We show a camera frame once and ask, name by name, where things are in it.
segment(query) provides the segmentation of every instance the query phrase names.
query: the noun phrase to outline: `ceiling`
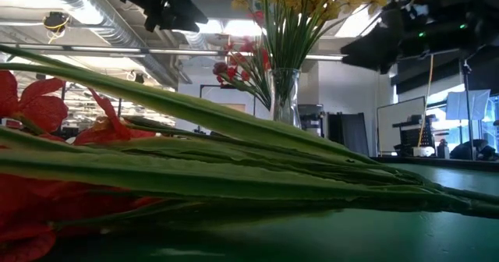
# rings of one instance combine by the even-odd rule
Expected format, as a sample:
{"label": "ceiling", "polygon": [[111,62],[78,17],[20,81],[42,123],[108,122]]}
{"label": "ceiling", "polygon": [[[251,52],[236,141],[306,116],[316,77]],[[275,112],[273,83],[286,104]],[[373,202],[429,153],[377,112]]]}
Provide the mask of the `ceiling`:
{"label": "ceiling", "polygon": [[[232,36],[242,36],[251,34],[254,31],[254,23],[248,18],[246,12],[232,9],[232,0],[192,0],[204,14],[211,20],[207,26],[201,26],[200,35],[203,37],[202,49],[219,49],[228,40],[227,34],[220,32],[229,32]],[[153,33],[144,29],[146,20],[143,10],[132,3],[123,3],[120,0],[104,0],[105,5],[111,8],[114,23],[122,24],[124,30],[129,30],[132,37],[135,37],[140,44],[146,47],[159,48],[191,48],[199,49],[200,46],[192,46],[192,41],[184,33],[178,31],[155,30]],[[71,21],[69,27],[61,37],[54,37],[54,34],[41,25],[42,19],[49,12],[63,12],[69,14]],[[81,18],[75,15],[75,11],[68,7],[67,3],[61,0],[0,0],[0,42],[24,43],[24,44],[67,44],[67,45],[86,45],[86,46],[111,46],[108,39],[99,34],[99,24],[93,27],[88,23],[78,21]],[[338,53],[338,49],[348,42],[348,37],[355,37],[368,26],[370,18],[359,14],[356,19],[350,18],[343,27],[339,26],[336,30],[327,33],[315,47],[315,52],[323,54]],[[241,33],[241,27],[245,27],[244,33]],[[152,60],[158,68],[151,69],[151,65],[144,65],[144,58],[127,58],[122,55],[111,54],[87,54],[67,52],[42,52],[47,56],[71,63],[83,68],[92,69],[109,76],[118,77],[123,80],[133,80],[134,73],[145,74],[145,84],[175,91],[178,83],[189,82],[188,75],[182,71],[182,64],[188,67],[210,67],[220,58],[186,56],[177,57],[174,55],[154,55]],[[14,58],[13,62],[22,62],[22,59]],[[158,73],[158,70],[165,70],[165,73]],[[19,82],[19,91],[36,80],[36,74],[16,73]],[[84,123],[94,120],[95,116],[103,115],[103,111],[96,106],[95,102],[83,86],[75,84],[67,85],[68,93],[65,96],[65,102],[70,109],[69,122]],[[117,97],[110,97],[111,102],[118,111]],[[172,117],[159,115],[153,111],[144,109],[139,105],[123,102],[123,115],[142,115],[149,119],[155,119],[168,124],[173,124]]]}

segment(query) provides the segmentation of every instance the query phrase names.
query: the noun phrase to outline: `table surface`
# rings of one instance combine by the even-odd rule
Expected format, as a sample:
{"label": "table surface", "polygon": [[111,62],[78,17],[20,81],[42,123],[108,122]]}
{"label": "table surface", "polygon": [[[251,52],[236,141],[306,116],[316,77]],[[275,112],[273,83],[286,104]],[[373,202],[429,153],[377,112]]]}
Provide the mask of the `table surface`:
{"label": "table surface", "polygon": [[[444,186],[499,195],[499,173],[393,165]],[[100,235],[57,243],[43,261],[498,261],[499,220],[346,210],[216,232]]]}

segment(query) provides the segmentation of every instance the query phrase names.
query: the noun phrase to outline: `glass vase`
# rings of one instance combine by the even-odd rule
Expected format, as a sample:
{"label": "glass vase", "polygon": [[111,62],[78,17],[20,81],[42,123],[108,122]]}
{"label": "glass vase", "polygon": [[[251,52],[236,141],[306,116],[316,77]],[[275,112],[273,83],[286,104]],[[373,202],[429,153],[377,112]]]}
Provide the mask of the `glass vase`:
{"label": "glass vase", "polygon": [[298,114],[298,69],[279,68],[268,72],[271,87],[271,119],[302,128]]}

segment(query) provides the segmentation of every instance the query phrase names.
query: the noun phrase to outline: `whiteboard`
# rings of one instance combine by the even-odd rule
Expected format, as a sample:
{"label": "whiteboard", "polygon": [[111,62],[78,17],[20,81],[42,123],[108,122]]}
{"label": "whiteboard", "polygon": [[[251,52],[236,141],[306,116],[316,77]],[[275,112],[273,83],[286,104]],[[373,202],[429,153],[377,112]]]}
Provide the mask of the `whiteboard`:
{"label": "whiteboard", "polygon": [[407,122],[411,115],[422,115],[425,107],[424,97],[391,104],[377,109],[378,151],[395,152],[394,146],[400,144],[400,129],[393,124]]}

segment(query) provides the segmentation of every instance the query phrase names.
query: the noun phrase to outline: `green table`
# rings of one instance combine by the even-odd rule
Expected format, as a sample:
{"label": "green table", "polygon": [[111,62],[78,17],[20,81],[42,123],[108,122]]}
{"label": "green table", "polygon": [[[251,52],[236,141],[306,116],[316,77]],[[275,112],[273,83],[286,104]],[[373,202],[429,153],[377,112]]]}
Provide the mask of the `green table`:
{"label": "green table", "polygon": [[[499,173],[394,165],[499,195]],[[499,261],[499,220],[347,210],[217,232],[145,232],[58,242],[43,261]]]}

